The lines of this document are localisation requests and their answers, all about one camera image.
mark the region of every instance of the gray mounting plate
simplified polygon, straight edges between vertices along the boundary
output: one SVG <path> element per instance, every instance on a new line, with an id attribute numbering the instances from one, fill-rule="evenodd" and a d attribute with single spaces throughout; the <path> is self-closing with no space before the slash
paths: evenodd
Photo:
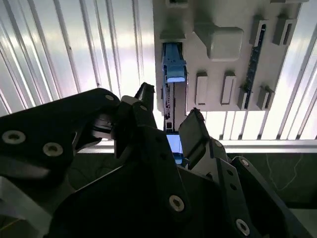
<path id="1" fill-rule="evenodd" d="M 169 0 L 153 0 L 157 88 L 162 88 L 163 79 L 161 70 L 162 42 L 182 42 L 183 56 L 187 62 L 188 71 L 186 110 L 190 111 L 196 107 L 207 112 L 241 111 L 238 107 L 240 87 L 246 81 L 253 47 L 250 44 L 250 38 L 255 17 L 259 16 L 267 20 L 266 33 L 247 111 L 261 111 L 257 105 L 261 86 L 268 86 L 271 90 L 275 90 L 293 32 L 291 31 L 288 36 L 286 45 L 283 43 L 274 44 L 272 41 L 277 34 L 275 31 L 277 30 L 278 17 L 286 15 L 289 19 L 295 19 L 296 23 L 301 5 L 299 2 L 301 1 L 293 4 L 270 3 L 268 0 L 188 0 L 187 2 L 182 0 L 181 2 L 182 4 L 172 4 Z M 211 60 L 208 57 L 206 45 L 195 33 L 194 25 L 197 23 L 205 24 L 206 32 L 218 29 L 218 27 L 242 29 L 242 47 L 238 60 Z M 199 72 L 208 74 L 205 105 L 196 105 L 196 95 L 200 93 L 197 92 L 197 73 Z M 227 72 L 233 72 L 236 79 L 231 90 L 230 103 L 222 105 L 224 78 Z"/>

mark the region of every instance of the blue latch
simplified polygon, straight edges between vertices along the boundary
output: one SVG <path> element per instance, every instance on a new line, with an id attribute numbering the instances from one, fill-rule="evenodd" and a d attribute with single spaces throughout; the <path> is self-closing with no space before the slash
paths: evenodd
<path id="1" fill-rule="evenodd" d="M 178 43 L 163 44 L 162 69 L 165 83 L 186 81 L 186 61 L 183 60 Z"/>

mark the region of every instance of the silver screw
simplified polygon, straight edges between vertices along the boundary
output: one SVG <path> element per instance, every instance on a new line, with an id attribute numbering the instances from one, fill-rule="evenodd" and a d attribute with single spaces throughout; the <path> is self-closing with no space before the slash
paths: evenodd
<path id="1" fill-rule="evenodd" d="M 25 141 L 25 134 L 19 130 L 8 130 L 2 134 L 2 140 L 6 144 L 18 145 Z"/>
<path id="2" fill-rule="evenodd" d="M 114 100 L 113 96 L 111 96 L 111 95 L 106 95 L 106 98 L 107 98 L 108 100 L 110 100 L 110 101 L 113 101 L 113 100 Z"/>
<path id="3" fill-rule="evenodd" d="M 147 111 L 148 109 L 146 107 L 144 107 L 143 105 L 140 106 L 140 108 L 142 108 L 144 111 Z"/>
<path id="4" fill-rule="evenodd" d="M 60 144 L 49 142 L 43 146 L 43 152 L 47 156 L 57 157 L 63 153 L 63 147 Z"/>
<path id="5" fill-rule="evenodd" d="M 249 163 L 246 160 L 242 159 L 241 162 L 243 163 L 244 166 L 249 166 Z"/>
<path id="6" fill-rule="evenodd" d="M 214 143 L 216 144 L 216 146 L 222 147 L 222 144 L 219 141 L 215 140 Z"/>
<path id="7" fill-rule="evenodd" d="M 169 204 L 176 212 L 181 212 L 185 208 L 183 200 L 176 195 L 169 197 Z"/>
<path id="8" fill-rule="evenodd" d="M 241 231 L 242 234 L 244 234 L 246 237 L 250 234 L 250 228 L 243 220 L 237 219 L 236 226 L 239 229 L 239 231 Z"/>

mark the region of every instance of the corrugated metal wall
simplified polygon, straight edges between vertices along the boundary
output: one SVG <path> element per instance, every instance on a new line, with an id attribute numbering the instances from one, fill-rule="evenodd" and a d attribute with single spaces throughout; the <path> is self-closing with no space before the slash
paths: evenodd
<path id="1" fill-rule="evenodd" d="M 204 112 L 229 152 L 317 151 L 316 9 L 301 8 L 270 112 Z M 96 87 L 123 96 L 155 85 L 153 24 L 151 0 L 0 0 L 0 116 Z M 111 151 L 110 141 L 86 150 Z"/>

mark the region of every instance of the dark floor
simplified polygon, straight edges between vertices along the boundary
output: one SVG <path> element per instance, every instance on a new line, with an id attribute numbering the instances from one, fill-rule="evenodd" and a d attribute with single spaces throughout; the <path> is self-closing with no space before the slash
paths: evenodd
<path id="1" fill-rule="evenodd" d="M 296 207 L 317 204 L 316 154 L 244 154 L 287 204 Z M 70 184 L 79 189 L 107 174 L 119 162 L 106 154 L 78 154 L 69 169 Z M 0 216 L 0 227 L 14 221 Z M 0 232 L 0 238 L 35 238 L 37 233 L 25 221 L 18 221 Z"/>
<path id="2" fill-rule="evenodd" d="M 244 154 L 243 156 L 256 167 L 289 206 L 317 208 L 317 154 Z"/>

